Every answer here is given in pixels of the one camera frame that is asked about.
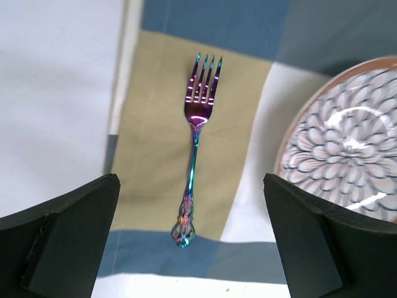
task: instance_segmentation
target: tablecloth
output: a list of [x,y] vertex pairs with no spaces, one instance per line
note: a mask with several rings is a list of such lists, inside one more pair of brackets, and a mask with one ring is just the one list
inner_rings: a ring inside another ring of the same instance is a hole
[[[122,190],[99,276],[285,284],[262,179],[322,84],[396,53],[396,10],[394,0],[146,0],[114,136]],[[198,52],[222,55],[223,68],[198,148],[197,236],[180,249],[170,231],[187,177],[183,105]]]

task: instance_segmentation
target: fork tines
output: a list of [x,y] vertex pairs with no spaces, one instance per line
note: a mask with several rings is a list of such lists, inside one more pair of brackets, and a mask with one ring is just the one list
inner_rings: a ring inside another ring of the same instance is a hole
[[205,69],[207,67],[207,61],[208,61],[208,55],[205,55],[203,68],[201,70],[200,77],[198,78],[198,83],[197,83],[197,86],[196,86],[195,91],[194,91],[194,98],[192,98],[193,89],[195,87],[197,69],[199,68],[200,58],[201,58],[201,55],[198,54],[197,58],[196,58],[195,65],[193,67],[192,76],[190,77],[189,83],[187,85],[187,92],[186,92],[185,102],[194,102],[194,103],[208,104],[208,105],[212,106],[213,105],[213,100],[215,98],[216,87],[218,86],[219,75],[220,75],[220,72],[221,72],[222,56],[219,59],[218,67],[216,68],[216,71],[215,71],[215,75],[214,75],[214,78],[213,78],[213,83],[212,83],[211,90],[210,90],[210,95],[208,97],[208,101],[207,101],[207,93],[208,93],[208,88],[209,88],[209,84],[210,84],[210,80],[211,80],[211,72],[212,72],[213,62],[214,62],[215,56],[212,56],[210,68],[209,68],[208,74],[207,74],[207,78],[205,79],[203,92],[202,92],[202,94],[200,96],[201,89],[202,89],[203,78],[204,78],[204,72],[205,72]]

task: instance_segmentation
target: beige placemat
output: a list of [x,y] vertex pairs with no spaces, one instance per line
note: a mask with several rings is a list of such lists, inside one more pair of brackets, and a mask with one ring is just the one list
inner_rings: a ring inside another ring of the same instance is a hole
[[223,66],[198,148],[197,234],[219,240],[243,171],[252,122],[271,62],[142,30],[113,172],[122,183],[112,229],[171,231],[191,148],[184,96],[197,53]]

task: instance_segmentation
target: white fabric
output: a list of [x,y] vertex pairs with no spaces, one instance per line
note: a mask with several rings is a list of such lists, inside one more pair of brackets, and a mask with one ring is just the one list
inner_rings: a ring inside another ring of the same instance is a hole
[[288,287],[284,284],[175,278],[152,274],[119,274],[100,278],[92,293],[92,298],[242,296],[290,298]]
[[0,1],[0,217],[102,174],[122,12]]

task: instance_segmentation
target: plate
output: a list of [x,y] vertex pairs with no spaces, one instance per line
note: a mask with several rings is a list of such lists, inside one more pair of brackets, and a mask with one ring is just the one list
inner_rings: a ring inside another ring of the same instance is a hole
[[357,65],[300,111],[275,173],[361,214],[397,218],[397,56]]

